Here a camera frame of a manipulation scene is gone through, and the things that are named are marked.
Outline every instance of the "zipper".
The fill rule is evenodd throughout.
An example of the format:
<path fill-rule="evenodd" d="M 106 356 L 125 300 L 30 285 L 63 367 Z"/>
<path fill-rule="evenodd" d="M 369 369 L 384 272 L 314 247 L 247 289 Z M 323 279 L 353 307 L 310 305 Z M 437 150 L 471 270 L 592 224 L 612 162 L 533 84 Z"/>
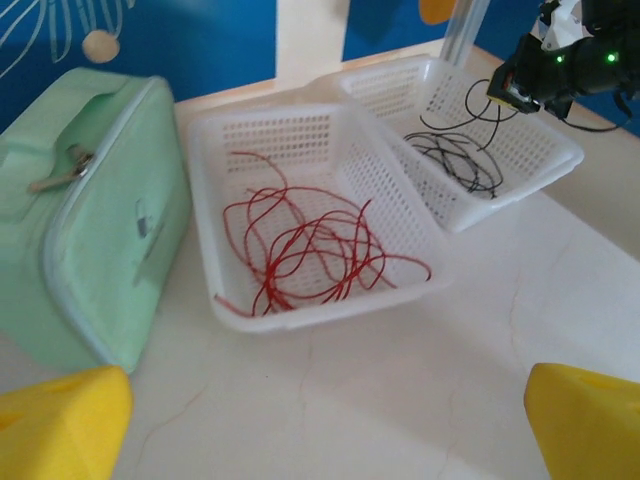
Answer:
<path fill-rule="evenodd" d="M 58 212 L 51 220 L 49 228 L 45 233 L 42 246 L 42 255 L 40 257 L 42 270 L 44 272 L 45 284 L 54 303 L 62 312 L 62 316 L 65 317 L 65 320 L 67 320 L 74 327 L 76 332 L 78 332 L 85 345 L 87 345 L 90 351 L 93 352 L 99 363 L 107 365 L 121 365 L 121 362 L 114 356 L 110 346 L 96 334 L 95 330 L 87 322 L 87 319 L 77 305 L 73 294 L 69 291 L 67 282 L 60 276 L 58 265 L 55 261 L 56 240 L 60 236 L 62 226 L 71 214 L 78 197 L 86 188 L 87 183 L 91 180 L 91 177 L 93 177 L 98 167 L 100 167 L 100 164 L 104 161 L 109 150 L 111 150 L 111 147 L 116 142 L 118 135 L 122 132 L 133 116 L 133 113 L 140 106 L 142 100 L 147 96 L 151 88 L 159 82 L 164 82 L 164 80 L 152 77 L 131 100 L 129 105 L 123 109 L 102 139 L 102 142 L 100 142 L 95 153 L 90 154 L 90 158 L 87 160 L 82 171 L 74 172 L 74 170 L 78 168 L 78 163 L 76 163 L 71 172 L 60 177 L 65 180 L 71 178 L 69 182 L 73 183 L 73 185 L 68 188 Z M 63 182 L 60 180 L 59 184 L 68 184 L 69 182 Z M 128 365 L 124 367 L 127 371 L 129 370 Z"/>
<path fill-rule="evenodd" d="M 63 185 L 68 185 L 84 177 L 89 169 L 89 164 L 93 160 L 93 153 L 87 152 L 78 144 L 74 144 L 67 148 L 67 155 L 69 155 L 75 162 L 73 168 L 69 172 L 56 177 L 49 177 L 38 182 L 33 182 L 29 185 L 29 191 L 31 193 L 44 192 Z"/>

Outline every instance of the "blue backdrop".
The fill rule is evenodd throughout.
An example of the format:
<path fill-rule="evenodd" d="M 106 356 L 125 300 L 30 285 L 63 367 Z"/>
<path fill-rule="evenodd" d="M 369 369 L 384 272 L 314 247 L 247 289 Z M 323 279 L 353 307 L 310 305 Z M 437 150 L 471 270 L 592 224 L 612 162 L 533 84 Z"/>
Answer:
<path fill-rule="evenodd" d="M 0 131 L 76 66 L 161 75 L 177 100 L 275 76 L 276 0 L 134 2 L 0 0 Z M 102 66 L 81 50 L 93 21 L 120 28 L 120 54 Z"/>
<path fill-rule="evenodd" d="M 351 0 L 343 60 L 444 37 L 447 24 L 427 26 L 418 0 Z"/>
<path fill-rule="evenodd" d="M 516 0 L 491 0 L 476 40 L 477 46 L 502 59 L 515 51 L 518 39 L 533 27 L 540 0 L 517 0 L 517 8 L 515 3 Z M 578 102 L 616 124 L 626 120 L 611 94 L 585 97 Z M 627 130 L 640 136 L 640 122 L 632 121 Z"/>

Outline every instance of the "yellow object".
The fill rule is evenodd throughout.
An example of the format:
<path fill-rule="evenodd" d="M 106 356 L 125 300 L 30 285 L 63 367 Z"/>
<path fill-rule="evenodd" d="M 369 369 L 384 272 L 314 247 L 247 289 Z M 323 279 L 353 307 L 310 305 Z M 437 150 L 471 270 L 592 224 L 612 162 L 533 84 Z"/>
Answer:
<path fill-rule="evenodd" d="M 451 18 L 456 0 L 420 0 L 420 18 L 427 25 L 437 25 Z"/>
<path fill-rule="evenodd" d="M 524 404 L 552 479 L 640 479 L 640 384 L 541 363 Z"/>
<path fill-rule="evenodd" d="M 0 396 L 0 479 L 109 479 L 132 408 L 129 379 L 120 367 Z"/>

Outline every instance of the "white plastic basket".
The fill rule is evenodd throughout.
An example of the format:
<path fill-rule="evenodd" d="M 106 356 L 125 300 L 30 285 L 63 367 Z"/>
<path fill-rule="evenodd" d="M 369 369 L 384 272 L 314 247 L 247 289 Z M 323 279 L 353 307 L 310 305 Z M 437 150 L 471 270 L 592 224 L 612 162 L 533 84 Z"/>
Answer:
<path fill-rule="evenodd" d="M 333 74 L 311 84 L 309 89 L 329 84 L 337 90 L 339 98 L 355 102 L 380 120 L 377 123 L 384 139 L 425 204 L 444 228 L 458 232 L 549 185 L 584 158 L 576 143 L 540 119 L 518 115 L 500 124 L 488 148 L 504 176 L 496 198 L 478 198 L 468 193 L 440 165 L 403 139 L 410 133 L 428 130 L 420 115 L 437 127 L 469 120 L 464 99 L 476 80 L 442 60 L 418 56 Z M 472 111 L 480 112 L 486 104 L 485 91 L 482 87 L 472 91 L 469 98 Z M 495 116 L 495 110 L 489 115 Z M 455 131 L 484 144 L 493 127 L 491 123 L 476 121 Z"/>
<path fill-rule="evenodd" d="M 408 302 L 451 282 L 448 247 L 440 228 L 389 147 L 370 128 L 352 109 L 331 104 L 212 113 L 200 115 L 189 125 L 190 176 L 200 246 L 212 307 L 223 323 L 248 332 L 295 328 Z M 253 318 L 221 305 L 216 295 L 251 311 L 259 289 L 229 245 L 223 209 L 247 200 L 248 188 L 280 185 L 277 174 L 264 161 L 232 155 L 233 151 L 269 156 L 291 185 L 328 189 L 358 205 L 372 199 L 366 221 L 381 244 L 390 253 L 427 262 L 432 279 L 425 282 L 424 269 L 414 264 L 391 262 L 385 275 L 398 285 L 396 289 L 382 282 L 371 291 L 354 287 L 349 298 L 340 302 Z M 335 207 L 331 200 L 318 204 L 317 197 L 296 195 L 295 201 L 306 213 L 321 215 Z M 289 215 L 277 216 L 272 224 L 271 231 L 262 232 L 267 244 L 296 226 Z M 244 214 L 232 217 L 233 235 L 244 232 L 246 226 Z M 286 288 L 296 293 L 317 289 L 318 282 L 326 281 L 320 270 L 318 265 L 317 271 L 300 271 Z"/>

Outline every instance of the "mint green bag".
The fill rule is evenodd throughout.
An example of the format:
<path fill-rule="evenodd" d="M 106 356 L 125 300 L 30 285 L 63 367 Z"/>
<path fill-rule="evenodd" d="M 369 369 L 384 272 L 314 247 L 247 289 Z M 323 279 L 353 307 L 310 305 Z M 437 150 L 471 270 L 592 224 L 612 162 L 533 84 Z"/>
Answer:
<path fill-rule="evenodd" d="M 0 331 L 133 371 L 190 208 L 166 82 L 66 73 L 0 136 Z"/>

